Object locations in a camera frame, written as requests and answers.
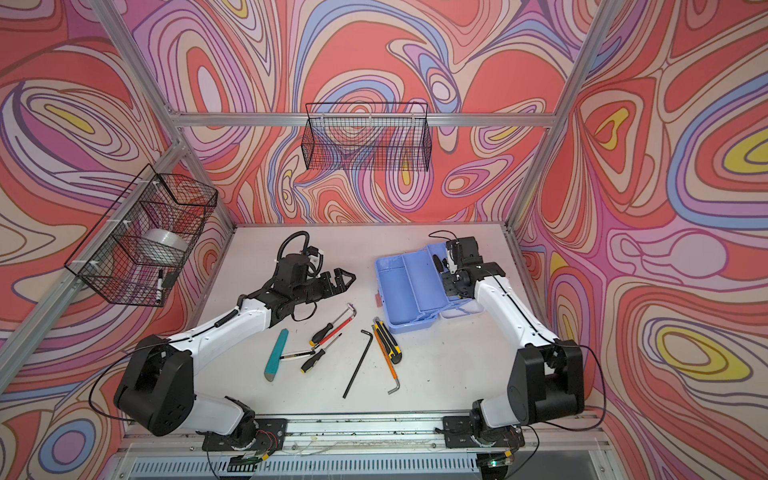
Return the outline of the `white pink tool box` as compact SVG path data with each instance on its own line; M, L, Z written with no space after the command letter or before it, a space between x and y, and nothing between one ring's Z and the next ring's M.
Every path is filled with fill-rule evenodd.
M473 299L450 296L435 262L447 259L442 243L375 261L378 293L389 330L404 334L430 328L436 321L478 315L484 308Z

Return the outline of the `teal utility knife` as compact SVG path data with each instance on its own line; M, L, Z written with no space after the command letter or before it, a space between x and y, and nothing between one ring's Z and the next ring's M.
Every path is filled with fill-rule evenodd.
M268 361L264 369L264 378L268 382L273 382L275 380L275 377L279 369L281 356L283 355L283 351L287 343L288 337L289 337L289 330L282 329L277 337L277 340L275 341L275 344L273 346L273 349L270 353L270 356L268 358Z

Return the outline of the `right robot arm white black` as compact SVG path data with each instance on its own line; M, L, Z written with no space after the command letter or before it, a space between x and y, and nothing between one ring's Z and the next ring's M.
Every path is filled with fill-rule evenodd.
M514 292L505 271L487 262L474 237L447 237L435 262L449 296L471 299L511 342L515 359L505 392L474 402L474 434L580 414L585 408L581 347L548 329Z

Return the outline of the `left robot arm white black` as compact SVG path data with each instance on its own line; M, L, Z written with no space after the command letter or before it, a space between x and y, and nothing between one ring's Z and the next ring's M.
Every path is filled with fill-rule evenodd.
M230 310L185 332L139 342L114 395L121 413L155 436L194 430L218 435L236 450L254 443L255 412L232 397L197 392L197 375L241 341L294 318L297 306L341 295L356 280L342 268L324 270L324 255L310 244L308 232L289 238L303 238L301 248L289 253L279 247L272 275L261 288L240 295Z

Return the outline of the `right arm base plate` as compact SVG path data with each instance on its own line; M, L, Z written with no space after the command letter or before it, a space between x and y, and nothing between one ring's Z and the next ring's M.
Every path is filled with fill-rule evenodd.
M518 426L488 427L482 419L470 415L444 416L435 432L442 435L447 448L505 448L512 452L525 446Z

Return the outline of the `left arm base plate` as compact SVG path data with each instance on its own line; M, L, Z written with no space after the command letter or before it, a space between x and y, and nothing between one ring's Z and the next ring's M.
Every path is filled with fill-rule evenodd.
M288 426L286 418L257 418L246 421L230 435L205 433L205 452L274 453L283 448Z

